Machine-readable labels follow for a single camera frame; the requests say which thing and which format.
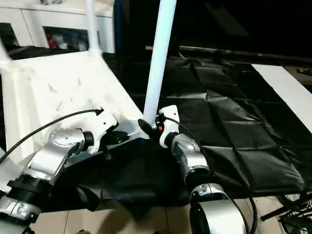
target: floor tile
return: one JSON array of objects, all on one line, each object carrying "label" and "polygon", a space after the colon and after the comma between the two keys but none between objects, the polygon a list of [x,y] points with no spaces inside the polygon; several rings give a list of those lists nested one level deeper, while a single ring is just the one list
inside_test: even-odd
[{"label": "floor tile", "polygon": [[[266,221],[261,221],[260,217],[272,212],[280,207],[282,205],[279,203],[279,201],[274,196],[268,196],[268,197],[257,197],[253,199],[258,212],[258,229],[261,234],[284,234],[284,230],[280,223],[278,222],[278,217],[273,217],[271,219],[268,219]],[[248,201],[248,206],[252,210],[251,204]]]},{"label": "floor tile", "polygon": [[42,213],[31,229],[38,234],[63,234],[66,226],[68,211]]},{"label": "floor tile", "polygon": [[153,234],[167,229],[166,213],[164,208],[153,208],[141,221],[135,222],[124,209],[70,211],[65,234],[75,234],[82,229],[91,234]]},{"label": "floor tile", "polygon": [[287,195],[287,197],[291,200],[291,201],[295,201],[297,199],[300,198],[300,195],[299,194],[290,194],[290,195]]},{"label": "floor tile", "polygon": [[[235,202],[238,205],[240,211],[243,213],[246,222],[248,224],[249,229],[252,227],[253,225],[253,213],[250,210],[248,203],[247,203],[247,199],[236,199]],[[260,234],[259,229],[257,228],[256,234]]]},{"label": "floor tile", "polygon": [[168,230],[170,234],[191,234],[190,205],[166,208]]}]

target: white cabinet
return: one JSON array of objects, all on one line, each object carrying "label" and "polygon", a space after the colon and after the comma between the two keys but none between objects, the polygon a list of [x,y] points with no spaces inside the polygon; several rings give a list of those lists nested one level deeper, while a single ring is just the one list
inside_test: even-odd
[{"label": "white cabinet", "polygon": [[[22,10],[22,13],[35,46],[51,47],[47,38],[47,33],[51,33],[51,31],[54,31],[57,37],[61,37],[65,44],[68,44],[64,40],[66,35],[68,37],[77,35],[77,39],[71,38],[71,40],[82,40],[81,37],[87,40],[88,22],[86,15],[38,10]],[[114,53],[113,18],[97,17],[97,30],[102,51]]]},{"label": "white cabinet", "polygon": [[[115,52],[114,0],[94,0],[100,47]],[[88,48],[85,0],[43,5],[39,0],[0,0],[0,29],[9,23],[20,46]]]},{"label": "white cabinet", "polygon": [[20,46],[33,45],[20,9],[0,7],[0,37],[12,37],[12,44]]}]

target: wire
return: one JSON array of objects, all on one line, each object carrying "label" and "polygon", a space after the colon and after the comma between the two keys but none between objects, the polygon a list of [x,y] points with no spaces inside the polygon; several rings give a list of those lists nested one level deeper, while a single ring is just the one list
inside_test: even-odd
[{"label": "wire", "polygon": [[[181,124],[180,122],[174,120],[173,118],[169,118],[169,117],[165,117],[165,116],[164,116],[164,118],[167,119],[167,120],[170,120],[170,121],[172,121],[172,122],[174,122],[176,124],[178,124],[179,126],[181,126],[190,135],[190,137],[193,138],[193,140],[197,143],[197,145],[199,146],[201,152],[204,154],[206,159],[208,158],[206,152],[203,149],[203,147],[201,146],[199,141],[194,137],[194,135],[190,132],[190,130],[188,130],[183,124]],[[249,197],[249,200],[250,200],[250,203],[251,203],[252,209],[253,209],[253,224],[252,224],[252,227],[250,229],[250,234],[255,234],[255,231],[256,231],[257,225],[258,225],[258,211],[257,211],[257,207],[256,207],[256,205],[254,203],[254,200],[251,197]]]},{"label": "wire", "polygon": [[186,58],[180,53],[180,51],[178,51],[178,53],[184,60],[186,60]]},{"label": "wire", "polygon": [[255,234],[255,231],[257,230],[257,225],[258,225],[258,211],[257,211],[257,207],[255,206],[254,200],[251,197],[249,197],[249,201],[253,209],[253,224],[252,224],[252,228],[250,229],[250,234]]},{"label": "wire", "polygon": [[62,121],[63,119],[69,118],[71,116],[76,116],[76,115],[80,115],[80,114],[84,114],[84,113],[88,113],[88,112],[95,112],[97,115],[100,114],[103,110],[97,110],[97,109],[93,109],[93,110],[85,110],[85,111],[78,111],[78,112],[74,112],[71,113],[69,115],[63,116],[61,118],[58,118],[40,128],[38,128],[37,130],[31,132],[30,134],[28,134],[27,136],[25,136],[23,139],[21,139],[20,141],[18,141],[14,146],[12,146],[1,158],[0,158],[0,164],[9,156],[10,153],[13,152],[13,150],[15,150],[17,147],[19,147],[19,145],[21,145],[24,141],[26,141],[28,138],[32,137],[34,134],[40,132],[41,130]]},{"label": "wire", "polygon": [[170,120],[176,124],[178,124],[179,126],[181,126],[189,135],[190,137],[197,143],[197,145],[199,146],[201,152],[203,153],[203,155],[205,156],[206,160],[208,160],[208,156],[204,150],[204,148],[201,146],[201,144],[199,143],[199,141],[194,137],[194,135],[190,132],[190,130],[188,130],[182,123],[176,121],[175,119],[173,118],[169,118],[169,117],[164,117],[165,119],[167,120]]}]

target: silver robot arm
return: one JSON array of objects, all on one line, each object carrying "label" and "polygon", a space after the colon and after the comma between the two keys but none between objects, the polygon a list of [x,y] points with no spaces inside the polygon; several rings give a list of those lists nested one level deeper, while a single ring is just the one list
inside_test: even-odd
[{"label": "silver robot arm", "polygon": [[184,182],[190,191],[190,221],[193,234],[246,234],[246,224],[240,210],[214,183],[208,162],[197,142],[179,133],[176,106],[159,110],[156,124],[162,129],[159,143],[170,148],[180,165]]},{"label": "silver robot arm", "polygon": [[35,223],[46,206],[49,193],[62,173],[67,160],[80,152],[97,153],[101,136],[117,126],[113,115],[103,111],[105,127],[96,131],[81,129],[54,130],[47,143],[36,151],[21,175],[9,181],[11,190],[0,199],[0,234],[32,234]]}]

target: black cloth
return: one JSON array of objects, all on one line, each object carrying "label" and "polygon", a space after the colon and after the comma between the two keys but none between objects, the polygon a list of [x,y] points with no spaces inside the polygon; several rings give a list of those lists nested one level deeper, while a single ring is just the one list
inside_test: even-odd
[{"label": "black cloth", "polygon": [[[40,54],[40,48],[25,50]],[[104,59],[143,111],[150,59]],[[251,65],[168,58],[159,108],[171,104],[232,198],[309,189],[312,135]],[[46,210],[96,210],[118,201],[138,216],[151,206],[188,203],[168,150],[137,139],[111,150],[110,160],[107,155],[64,172]]]}]

